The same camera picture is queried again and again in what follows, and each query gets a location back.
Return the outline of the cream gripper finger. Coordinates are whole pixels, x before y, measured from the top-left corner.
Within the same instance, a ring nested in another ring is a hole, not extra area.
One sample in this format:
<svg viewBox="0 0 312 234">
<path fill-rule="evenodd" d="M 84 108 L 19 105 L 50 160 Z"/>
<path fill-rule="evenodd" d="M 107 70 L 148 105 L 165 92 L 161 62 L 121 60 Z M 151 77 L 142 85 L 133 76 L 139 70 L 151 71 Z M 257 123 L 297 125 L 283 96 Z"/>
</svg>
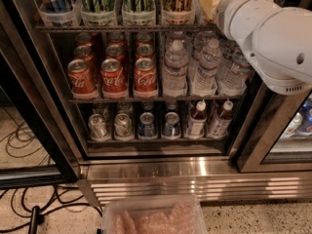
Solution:
<svg viewBox="0 0 312 234">
<path fill-rule="evenodd" d="M 220 0 L 199 0 L 199 7 L 204 13 L 205 21 L 215 22 L 216 7 Z"/>
</svg>

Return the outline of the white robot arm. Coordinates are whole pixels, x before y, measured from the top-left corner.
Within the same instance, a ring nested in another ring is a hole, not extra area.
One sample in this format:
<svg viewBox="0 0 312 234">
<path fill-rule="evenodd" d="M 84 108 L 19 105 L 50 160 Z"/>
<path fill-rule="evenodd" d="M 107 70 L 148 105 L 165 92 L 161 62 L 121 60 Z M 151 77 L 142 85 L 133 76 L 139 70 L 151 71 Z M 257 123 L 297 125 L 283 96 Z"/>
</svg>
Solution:
<svg viewBox="0 0 312 234">
<path fill-rule="evenodd" d="M 274 0 L 198 2 L 271 91 L 296 95 L 311 89 L 312 11 L 282 8 Z"/>
</svg>

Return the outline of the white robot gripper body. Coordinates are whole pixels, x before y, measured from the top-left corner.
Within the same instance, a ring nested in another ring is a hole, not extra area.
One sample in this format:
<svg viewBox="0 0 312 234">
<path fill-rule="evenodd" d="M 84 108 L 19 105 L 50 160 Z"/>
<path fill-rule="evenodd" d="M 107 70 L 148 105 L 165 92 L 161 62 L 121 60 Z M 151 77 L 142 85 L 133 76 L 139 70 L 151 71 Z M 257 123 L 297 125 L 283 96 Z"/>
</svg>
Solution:
<svg viewBox="0 0 312 234">
<path fill-rule="evenodd" d="M 220 0 L 216 25 L 229 40 L 243 43 L 261 20 L 280 10 L 274 0 Z"/>
</svg>

